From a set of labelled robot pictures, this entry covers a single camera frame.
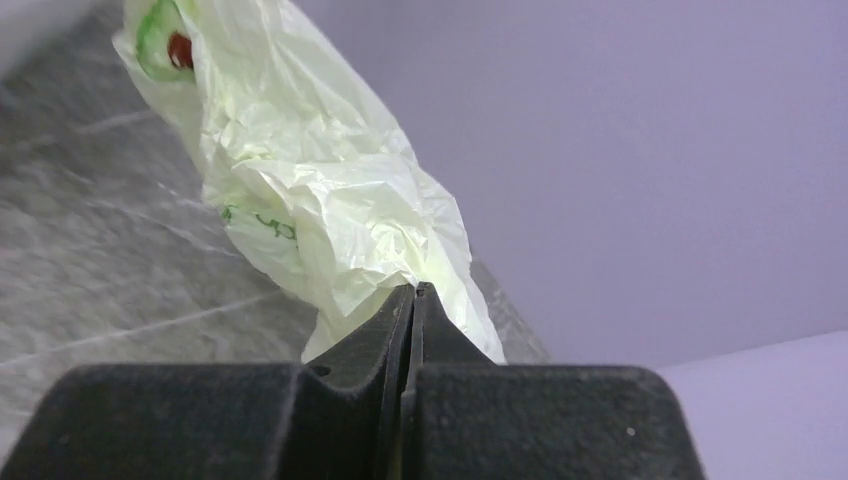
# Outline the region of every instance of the marble tile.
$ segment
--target marble tile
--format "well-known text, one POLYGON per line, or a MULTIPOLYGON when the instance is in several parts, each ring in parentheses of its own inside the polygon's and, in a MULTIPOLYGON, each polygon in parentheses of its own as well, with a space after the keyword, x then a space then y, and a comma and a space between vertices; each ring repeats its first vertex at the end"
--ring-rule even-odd
MULTIPOLYGON (((0 459, 65 371, 299 358, 314 309, 232 246, 111 46, 107 2, 0 86, 0 459)), ((485 265, 512 363, 549 356, 485 265)))

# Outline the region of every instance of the lavender wall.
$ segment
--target lavender wall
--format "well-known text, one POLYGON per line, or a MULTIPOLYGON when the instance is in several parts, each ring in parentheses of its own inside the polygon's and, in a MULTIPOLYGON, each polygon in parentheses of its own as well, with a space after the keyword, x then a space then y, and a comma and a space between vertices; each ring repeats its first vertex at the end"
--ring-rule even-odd
POLYGON ((848 2, 336 3, 557 360, 848 329, 848 2))

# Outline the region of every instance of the black felt-covered object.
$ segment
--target black felt-covered object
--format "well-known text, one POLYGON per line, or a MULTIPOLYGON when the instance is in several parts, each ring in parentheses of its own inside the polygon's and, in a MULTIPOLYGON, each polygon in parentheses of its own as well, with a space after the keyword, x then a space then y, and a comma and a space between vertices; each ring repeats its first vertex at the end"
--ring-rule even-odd
POLYGON ((3 478, 276 478, 291 426, 285 400, 302 374, 296 365, 77 368, 45 397, 3 478))

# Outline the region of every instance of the plastic bag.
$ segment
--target plastic bag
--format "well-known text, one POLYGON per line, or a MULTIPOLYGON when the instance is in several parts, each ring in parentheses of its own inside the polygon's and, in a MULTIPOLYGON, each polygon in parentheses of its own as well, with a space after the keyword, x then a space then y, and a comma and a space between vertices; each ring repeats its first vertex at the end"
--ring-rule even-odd
POLYGON ((236 248, 317 307, 303 361, 362 325, 394 287, 426 281, 451 321, 504 362, 456 201, 293 3, 126 0, 115 47, 179 132, 236 248))

